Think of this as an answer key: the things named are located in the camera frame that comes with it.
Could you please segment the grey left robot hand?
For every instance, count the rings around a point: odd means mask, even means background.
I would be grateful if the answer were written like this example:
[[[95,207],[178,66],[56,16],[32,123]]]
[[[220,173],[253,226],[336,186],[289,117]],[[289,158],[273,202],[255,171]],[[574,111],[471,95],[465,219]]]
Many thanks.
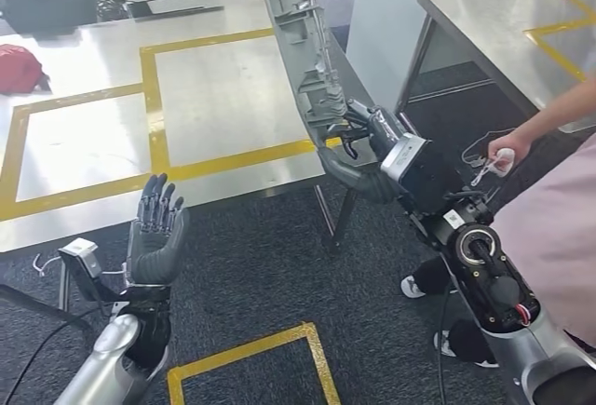
[[[166,173],[151,175],[129,229],[125,279],[130,285],[167,286],[180,274],[190,214]]]

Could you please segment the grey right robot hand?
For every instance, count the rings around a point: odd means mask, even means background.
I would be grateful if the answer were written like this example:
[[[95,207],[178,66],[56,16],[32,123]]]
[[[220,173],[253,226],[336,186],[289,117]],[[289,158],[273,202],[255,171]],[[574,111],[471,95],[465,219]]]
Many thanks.
[[[355,159],[356,152],[352,143],[367,138],[376,163],[371,168],[358,169],[342,161],[337,153],[324,145],[317,149],[324,171],[373,203],[386,204],[401,197],[402,190],[398,184],[381,170],[386,157],[404,135],[397,118],[383,107],[366,106],[355,99],[347,102],[345,118],[357,128],[339,134],[344,151]]]

